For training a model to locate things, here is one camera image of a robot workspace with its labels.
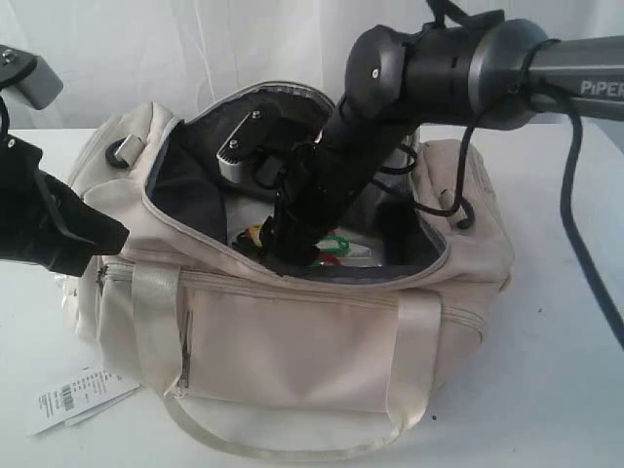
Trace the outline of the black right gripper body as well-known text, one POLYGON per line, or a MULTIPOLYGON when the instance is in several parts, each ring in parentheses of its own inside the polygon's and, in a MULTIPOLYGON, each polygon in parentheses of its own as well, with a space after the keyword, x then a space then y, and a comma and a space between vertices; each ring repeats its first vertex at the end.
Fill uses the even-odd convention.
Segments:
POLYGON ((288 172, 276 232, 323 234, 336 226, 416 124, 393 110, 368 119, 342 97, 319 142, 288 172))

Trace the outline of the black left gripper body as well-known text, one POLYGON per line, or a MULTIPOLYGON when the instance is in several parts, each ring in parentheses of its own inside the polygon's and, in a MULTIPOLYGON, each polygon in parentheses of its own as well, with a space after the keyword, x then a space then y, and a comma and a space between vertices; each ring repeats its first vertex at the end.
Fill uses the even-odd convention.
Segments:
POLYGON ((1 258, 52 266, 58 247, 54 197, 40 171, 41 148, 9 133, 8 107, 1 104, 1 258))

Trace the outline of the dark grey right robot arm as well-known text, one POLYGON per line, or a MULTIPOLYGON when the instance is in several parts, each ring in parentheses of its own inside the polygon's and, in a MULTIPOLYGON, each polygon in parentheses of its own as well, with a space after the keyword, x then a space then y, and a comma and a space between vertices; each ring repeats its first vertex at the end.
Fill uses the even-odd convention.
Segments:
POLYGON ((623 117, 623 40, 560 41, 534 22, 364 32, 344 92, 316 141, 299 149, 262 236, 269 254, 313 261, 403 138, 424 124, 510 131, 572 104, 584 117, 623 117))

